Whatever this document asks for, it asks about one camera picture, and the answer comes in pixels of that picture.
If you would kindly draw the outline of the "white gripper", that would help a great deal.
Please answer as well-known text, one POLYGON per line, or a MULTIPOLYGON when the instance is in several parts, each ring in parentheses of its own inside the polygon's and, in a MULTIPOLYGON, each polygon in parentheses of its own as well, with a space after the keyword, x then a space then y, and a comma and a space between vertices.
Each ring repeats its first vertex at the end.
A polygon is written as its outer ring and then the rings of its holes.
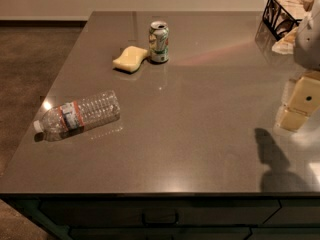
MULTIPOLYGON (((320 70, 320 0, 301 21, 296 32, 294 60, 306 69, 320 70)), ((287 131, 298 131, 320 108, 320 72, 306 71, 287 81, 276 125, 287 131)))

